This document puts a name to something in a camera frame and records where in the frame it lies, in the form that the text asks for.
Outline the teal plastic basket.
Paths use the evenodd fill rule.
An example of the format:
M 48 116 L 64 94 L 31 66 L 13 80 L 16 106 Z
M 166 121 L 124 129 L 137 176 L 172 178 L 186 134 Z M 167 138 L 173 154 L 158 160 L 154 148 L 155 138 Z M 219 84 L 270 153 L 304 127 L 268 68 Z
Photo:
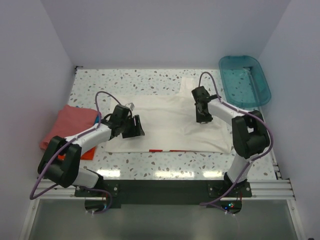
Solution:
M 224 56 L 218 63 L 226 101 L 241 109 L 258 108 L 271 100 L 260 63 L 248 55 Z

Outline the aluminium frame rail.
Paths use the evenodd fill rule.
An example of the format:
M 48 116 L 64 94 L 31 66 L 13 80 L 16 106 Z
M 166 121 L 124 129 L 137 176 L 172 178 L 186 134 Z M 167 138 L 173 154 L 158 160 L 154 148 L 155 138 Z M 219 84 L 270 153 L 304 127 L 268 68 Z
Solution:
M 254 200 L 295 200 L 290 180 L 252 180 L 250 190 Z M 55 186 L 37 199 L 74 199 L 76 188 Z

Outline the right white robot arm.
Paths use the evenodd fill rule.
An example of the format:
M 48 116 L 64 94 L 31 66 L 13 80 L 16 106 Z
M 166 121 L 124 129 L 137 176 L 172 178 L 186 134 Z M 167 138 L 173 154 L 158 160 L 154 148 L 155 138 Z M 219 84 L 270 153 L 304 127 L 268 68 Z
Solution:
M 240 109 L 211 95 L 204 86 L 191 91 L 195 101 L 196 122 L 209 123 L 213 117 L 229 124 L 232 129 L 232 145 L 235 156 L 231 167 L 223 177 L 223 192 L 230 197 L 240 190 L 240 184 L 247 181 L 251 162 L 271 145 L 268 129 L 260 111 Z

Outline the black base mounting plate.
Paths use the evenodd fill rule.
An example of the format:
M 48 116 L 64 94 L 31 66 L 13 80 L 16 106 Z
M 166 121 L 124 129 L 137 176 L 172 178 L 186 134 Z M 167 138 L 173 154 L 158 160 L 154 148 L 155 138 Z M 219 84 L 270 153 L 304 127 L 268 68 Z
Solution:
M 238 213 L 242 200 L 253 196 L 250 183 L 239 183 L 228 194 L 230 203 L 218 198 L 227 192 L 224 180 L 104 180 L 101 191 L 79 187 L 74 195 L 84 199 L 86 210 L 119 209 L 125 205 L 199 205 L 214 202 Z

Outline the folded blue t shirt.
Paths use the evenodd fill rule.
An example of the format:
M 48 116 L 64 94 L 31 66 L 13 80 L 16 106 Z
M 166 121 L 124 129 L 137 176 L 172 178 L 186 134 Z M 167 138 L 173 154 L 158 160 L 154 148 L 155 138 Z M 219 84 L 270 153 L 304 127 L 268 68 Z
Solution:
M 100 124 L 100 123 L 101 123 L 101 114 L 98 113 L 98 115 L 97 115 L 97 117 L 96 117 L 96 119 L 95 119 L 93 124 L 96 125 L 96 124 Z

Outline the white t shirt red print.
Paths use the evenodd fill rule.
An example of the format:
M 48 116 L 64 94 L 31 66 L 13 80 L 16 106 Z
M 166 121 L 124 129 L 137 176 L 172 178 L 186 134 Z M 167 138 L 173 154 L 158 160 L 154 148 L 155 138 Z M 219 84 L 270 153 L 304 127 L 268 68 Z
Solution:
M 227 124 L 214 117 L 209 123 L 196 122 L 196 107 L 192 90 L 193 78 L 183 77 L 175 95 L 120 95 L 122 104 L 134 104 L 144 136 L 115 137 L 107 141 L 108 153 L 146 153 L 152 151 L 213 152 L 229 154 L 232 137 Z

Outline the folded pink t shirt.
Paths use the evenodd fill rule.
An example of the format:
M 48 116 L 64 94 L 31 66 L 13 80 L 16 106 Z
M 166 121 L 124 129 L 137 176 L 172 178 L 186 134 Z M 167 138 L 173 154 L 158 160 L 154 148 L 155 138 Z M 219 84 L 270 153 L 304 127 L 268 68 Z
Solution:
M 39 143 L 40 149 L 46 150 L 50 140 L 55 136 L 65 138 L 91 128 L 97 117 L 97 110 L 66 104 L 58 112 L 57 119 L 48 134 Z

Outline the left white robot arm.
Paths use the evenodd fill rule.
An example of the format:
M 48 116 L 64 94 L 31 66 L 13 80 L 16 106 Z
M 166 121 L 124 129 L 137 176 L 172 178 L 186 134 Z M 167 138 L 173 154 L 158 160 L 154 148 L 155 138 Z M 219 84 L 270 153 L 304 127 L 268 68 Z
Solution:
M 104 190 L 103 177 L 91 170 L 80 168 L 81 156 L 97 145 L 121 135 L 125 138 L 144 136 L 139 115 L 124 105 L 116 105 L 113 112 L 101 118 L 91 128 L 73 136 L 54 136 L 39 163 L 40 177 L 67 188 L 85 187 L 92 196 Z

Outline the folded orange t shirt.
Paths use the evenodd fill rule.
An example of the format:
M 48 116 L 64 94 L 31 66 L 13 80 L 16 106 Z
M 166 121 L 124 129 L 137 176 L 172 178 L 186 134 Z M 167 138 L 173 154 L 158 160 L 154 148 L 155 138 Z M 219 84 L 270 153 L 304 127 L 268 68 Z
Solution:
M 94 159 L 95 151 L 97 147 L 93 147 L 87 152 L 85 152 L 80 159 L 83 161 L 92 161 Z M 63 161 L 65 159 L 65 155 L 58 155 L 57 157 L 60 161 Z

